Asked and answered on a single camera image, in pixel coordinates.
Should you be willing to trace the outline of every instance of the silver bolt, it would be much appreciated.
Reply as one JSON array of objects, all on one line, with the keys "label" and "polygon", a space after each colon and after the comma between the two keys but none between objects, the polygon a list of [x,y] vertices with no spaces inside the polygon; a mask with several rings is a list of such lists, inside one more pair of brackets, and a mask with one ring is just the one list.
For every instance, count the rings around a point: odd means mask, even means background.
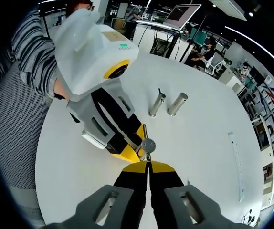
[{"label": "silver bolt", "polygon": [[161,93],[160,89],[159,89],[159,94],[158,94],[153,106],[151,107],[150,111],[148,112],[149,116],[151,116],[151,117],[156,116],[158,109],[165,102],[165,98],[166,98],[166,95]]},{"label": "silver bolt", "polygon": [[176,112],[180,109],[180,107],[186,102],[188,96],[181,92],[174,103],[167,109],[167,113],[170,116],[175,116]]}]

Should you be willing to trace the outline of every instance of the monitor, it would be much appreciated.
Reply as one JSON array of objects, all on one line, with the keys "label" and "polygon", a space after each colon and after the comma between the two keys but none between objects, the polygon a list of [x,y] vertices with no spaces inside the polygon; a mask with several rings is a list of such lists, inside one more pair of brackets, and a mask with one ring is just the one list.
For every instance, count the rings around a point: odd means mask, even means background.
[{"label": "monitor", "polygon": [[249,74],[253,79],[256,80],[257,86],[261,85],[265,81],[265,78],[263,77],[263,75],[261,75],[260,72],[255,67],[253,67],[250,70]]},{"label": "monitor", "polygon": [[[197,29],[192,28],[191,29],[191,34],[189,39],[192,39],[194,34],[196,33]],[[198,33],[196,34],[195,38],[193,39],[193,41],[197,44],[199,44],[200,46],[203,46],[205,43],[205,40],[207,38],[207,34],[202,32],[202,31],[198,31]]]},{"label": "monitor", "polygon": [[182,30],[200,4],[176,5],[163,24]]}]

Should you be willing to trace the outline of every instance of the office chair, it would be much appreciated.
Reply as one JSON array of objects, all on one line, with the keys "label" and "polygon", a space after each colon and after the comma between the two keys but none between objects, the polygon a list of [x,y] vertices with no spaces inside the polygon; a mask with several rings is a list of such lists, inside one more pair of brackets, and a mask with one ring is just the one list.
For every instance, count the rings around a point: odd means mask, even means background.
[{"label": "office chair", "polygon": [[35,159],[51,102],[23,83],[17,62],[0,79],[0,171],[21,213],[35,227],[45,225],[35,189]]},{"label": "office chair", "polygon": [[209,75],[214,75],[216,72],[221,70],[223,62],[224,62],[224,58],[215,52],[214,56],[211,57],[207,62],[205,62],[206,63],[205,73]]}]

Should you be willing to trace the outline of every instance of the white table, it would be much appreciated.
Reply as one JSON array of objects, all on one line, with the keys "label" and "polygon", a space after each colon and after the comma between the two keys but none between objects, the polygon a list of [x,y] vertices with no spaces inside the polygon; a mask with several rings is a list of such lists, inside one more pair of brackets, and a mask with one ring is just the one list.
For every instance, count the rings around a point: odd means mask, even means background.
[{"label": "white table", "polygon": [[[260,148],[249,117],[233,91],[212,77],[166,58],[139,53],[121,76],[137,117],[157,145],[152,160],[173,166],[187,180],[219,203],[234,222],[253,210],[259,216],[263,197]],[[166,102],[155,118],[148,116],[158,88]],[[180,92],[189,99],[175,117],[166,108]],[[105,184],[112,185],[127,162],[112,157],[81,137],[65,108],[54,100],[45,118],[36,156],[36,190],[45,222],[62,222],[76,205]],[[238,176],[228,133],[236,135],[241,154],[245,196],[239,202]],[[157,228],[147,192],[141,229]]]},{"label": "white table", "polygon": [[[173,39],[173,36],[172,36],[173,33],[174,33],[173,31],[170,31],[170,32],[158,31],[158,30],[152,29],[151,26],[137,24],[135,33],[134,33],[133,43],[139,46],[139,49],[142,50],[143,52],[150,53],[152,46],[154,44],[154,37],[160,38],[165,41],[168,40],[168,42],[171,42]],[[188,45],[189,45],[189,42],[178,38],[176,40],[176,43],[174,45],[174,48],[172,50],[172,53],[169,59],[176,60],[179,62]],[[186,61],[186,59],[188,58],[193,48],[194,48],[193,45],[189,47],[182,61],[183,63]]]}]

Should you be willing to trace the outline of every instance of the person sitting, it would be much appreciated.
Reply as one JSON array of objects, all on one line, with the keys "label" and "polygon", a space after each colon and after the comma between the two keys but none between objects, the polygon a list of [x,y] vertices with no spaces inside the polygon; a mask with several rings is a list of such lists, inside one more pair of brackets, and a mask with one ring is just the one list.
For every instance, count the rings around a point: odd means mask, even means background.
[{"label": "person sitting", "polygon": [[211,57],[214,56],[214,49],[217,42],[215,38],[210,37],[205,40],[205,45],[201,48],[201,50],[193,49],[185,62],[186,65],[194,67],[199,66],[202,68],[206,67],[206,63],[203,61],[208,61]]}]

